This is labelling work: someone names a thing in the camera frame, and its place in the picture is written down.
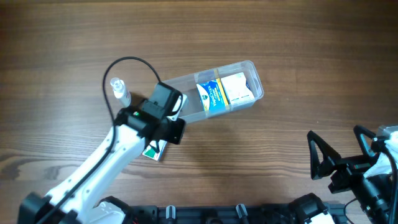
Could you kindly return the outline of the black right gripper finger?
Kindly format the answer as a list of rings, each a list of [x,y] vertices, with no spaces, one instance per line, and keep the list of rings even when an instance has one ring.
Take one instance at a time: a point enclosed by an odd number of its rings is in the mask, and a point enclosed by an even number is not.
[[[373,152],[371,145],[366,140],[370,139],[372,141],[376,137],[376,134],[360,125],[356,125],[353,128],[353,131],[362,153],[365,156],[374,157],[376,154]]]
[[[307,141],[310,150],[310,175],[312,180],[331,175],[336,170],[336,163],[341,159],[341,156],[313,131],[308,132]]]

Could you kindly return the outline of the white green Panadol box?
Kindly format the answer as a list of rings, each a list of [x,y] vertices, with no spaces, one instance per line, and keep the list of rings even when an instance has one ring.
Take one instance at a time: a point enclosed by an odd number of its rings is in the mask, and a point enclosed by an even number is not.
[[[159,162],[166,145],[167,142],[164,140],[152,141],[143,151],[142,155]]]

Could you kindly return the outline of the blue VapoDrops box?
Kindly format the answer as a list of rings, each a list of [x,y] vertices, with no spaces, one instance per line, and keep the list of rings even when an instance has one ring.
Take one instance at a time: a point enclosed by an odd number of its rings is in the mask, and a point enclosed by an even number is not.
[[[205,111],[215,113],[229,109],[229,102],[220,78],[197,84],[197,90]]]

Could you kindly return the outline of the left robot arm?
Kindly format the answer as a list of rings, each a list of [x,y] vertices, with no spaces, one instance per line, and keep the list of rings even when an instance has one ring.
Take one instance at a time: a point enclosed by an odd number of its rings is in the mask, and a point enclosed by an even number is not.
[[[101,219],[94,205],[119,173],[152,142],[179,144],[186,122],[182,104],[146,102],[119,111],[104,141],[66,180],[44,197],[32,192],[19,207],[18,223],[89,223]]]

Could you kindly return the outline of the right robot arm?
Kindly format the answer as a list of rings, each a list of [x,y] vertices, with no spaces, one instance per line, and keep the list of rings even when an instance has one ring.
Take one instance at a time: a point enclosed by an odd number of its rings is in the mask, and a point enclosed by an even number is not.
[[[346,158],[308,132],[311,178],[329,177],[333,194],[351,191],[372,223],[397,223],[397,126],[353,131],[362,153]]]

